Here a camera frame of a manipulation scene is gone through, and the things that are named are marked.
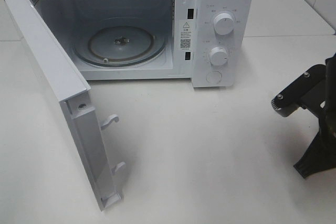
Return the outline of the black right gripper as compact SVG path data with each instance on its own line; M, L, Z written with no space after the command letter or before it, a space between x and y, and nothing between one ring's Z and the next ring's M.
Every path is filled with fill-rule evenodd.
M273 99L297 104L319 118L320 130L294 168L303 177L335 168L335 56L310 67Z

